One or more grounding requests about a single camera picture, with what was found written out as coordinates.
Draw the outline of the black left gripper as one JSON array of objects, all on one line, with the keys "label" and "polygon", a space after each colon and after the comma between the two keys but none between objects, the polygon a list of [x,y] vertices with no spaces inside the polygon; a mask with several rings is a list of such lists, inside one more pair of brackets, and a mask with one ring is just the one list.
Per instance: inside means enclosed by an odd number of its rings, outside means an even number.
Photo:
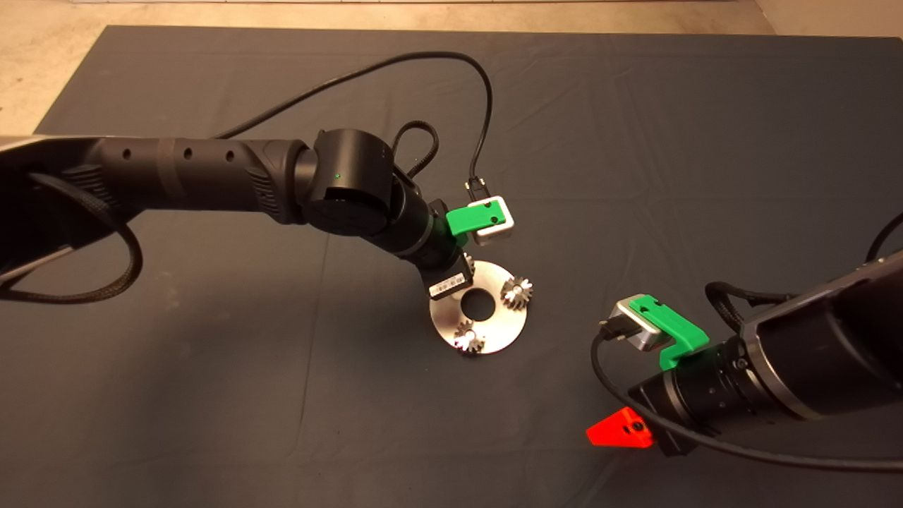
[{"label": "black left gripper", "polygon": [[449,211],[443,200],[427,203],[427,227],[423,238],[402,260],[418,271],[429,299],[439,301],[474,283],[475,268],[471,258],[458,244],[446,219]]}]

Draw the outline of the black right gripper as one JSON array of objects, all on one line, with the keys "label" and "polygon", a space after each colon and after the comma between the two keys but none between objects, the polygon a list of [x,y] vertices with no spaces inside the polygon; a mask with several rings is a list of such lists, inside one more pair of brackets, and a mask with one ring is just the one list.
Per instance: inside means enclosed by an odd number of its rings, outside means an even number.
[{"label": "black right gripper", "polygon": [[[759,386],[739,339],[687,355],[673,369],[643,380],[628,393],[659,417],[710,437],[773,423],[773,401]],[[655,444],[644,419],[629,407],[591,425],[586,437],[594,447]]]}]

